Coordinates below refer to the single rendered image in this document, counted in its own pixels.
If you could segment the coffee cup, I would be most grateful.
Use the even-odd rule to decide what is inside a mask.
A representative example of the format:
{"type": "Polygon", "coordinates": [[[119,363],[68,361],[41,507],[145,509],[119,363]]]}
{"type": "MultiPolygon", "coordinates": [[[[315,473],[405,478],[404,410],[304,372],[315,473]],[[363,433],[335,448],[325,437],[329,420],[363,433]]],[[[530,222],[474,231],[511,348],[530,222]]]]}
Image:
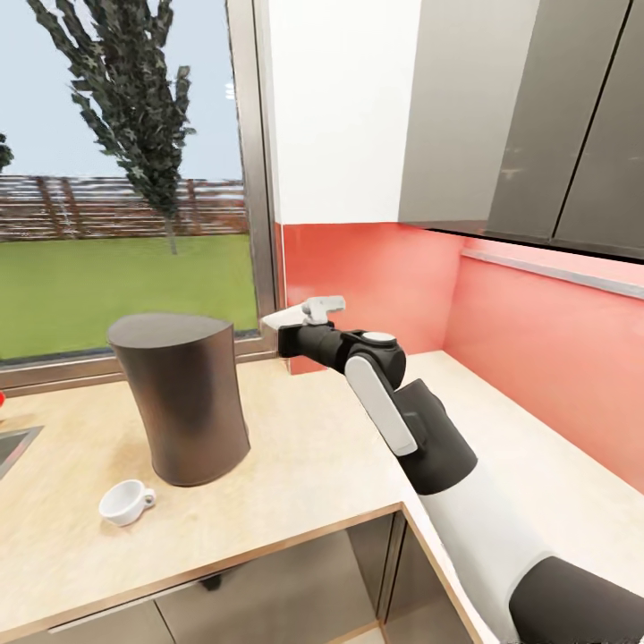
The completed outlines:
{"type": "Polygon", "coordinates": [[[107,492],[100,502],[99,512],[108,522],[125,526],[135,521],[156,500],[154,490],[146,489],[136,479],[126,480],[107,492]]]}

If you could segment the paper coffee filter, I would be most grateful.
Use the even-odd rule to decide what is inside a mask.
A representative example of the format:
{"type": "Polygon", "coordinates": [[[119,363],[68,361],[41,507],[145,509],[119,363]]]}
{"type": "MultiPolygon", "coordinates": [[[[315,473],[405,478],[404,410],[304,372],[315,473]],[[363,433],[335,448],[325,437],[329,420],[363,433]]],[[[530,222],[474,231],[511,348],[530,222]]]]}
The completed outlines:
{"type": "Polygon", "coordinates": [[[302,323],[304,318],[309,318],[310,314],[305,314],[301,307],[304,303],[300,305],[295,305],[289,309],[285,309],[280,312],[276,312],[270,316],[265,316],[263,320],[276,330],[280,325],[293,325],[294,323],[302,323]]]}

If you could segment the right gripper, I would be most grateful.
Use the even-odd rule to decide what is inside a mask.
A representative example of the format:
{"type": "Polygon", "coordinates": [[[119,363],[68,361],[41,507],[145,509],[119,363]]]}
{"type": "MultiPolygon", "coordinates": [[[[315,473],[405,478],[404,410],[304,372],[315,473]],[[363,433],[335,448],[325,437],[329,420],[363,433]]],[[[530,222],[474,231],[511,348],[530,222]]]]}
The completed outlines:
{"type": "Polygon", "coordinates": [[[323,341],[323,337],[328,332],[333,332],[334,330],[334,323],[330,321],[324,325],[305,326],[302,323],[280,325],[277,337],[277,356],[286,359],[287,357],[303,355],[307,359],[322,364],[319,358],[321,341],[323,341]]]}

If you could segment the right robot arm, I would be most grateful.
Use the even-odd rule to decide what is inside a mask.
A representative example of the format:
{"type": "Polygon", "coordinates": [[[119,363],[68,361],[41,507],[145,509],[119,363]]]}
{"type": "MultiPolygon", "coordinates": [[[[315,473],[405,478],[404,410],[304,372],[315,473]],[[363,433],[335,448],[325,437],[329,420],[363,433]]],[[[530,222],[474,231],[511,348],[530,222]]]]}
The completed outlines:
{"type": "Polygon", "coordinates": [[[500,644],[644,644],[644,597],[564,559],[517,510],[389,334],[334,329],[343,296],[310,297],[280,325],[277,356],[346,375],[451,561],[464,595],[500,644]],[[401,390],[397,392],[399,389],[401,390]]]}

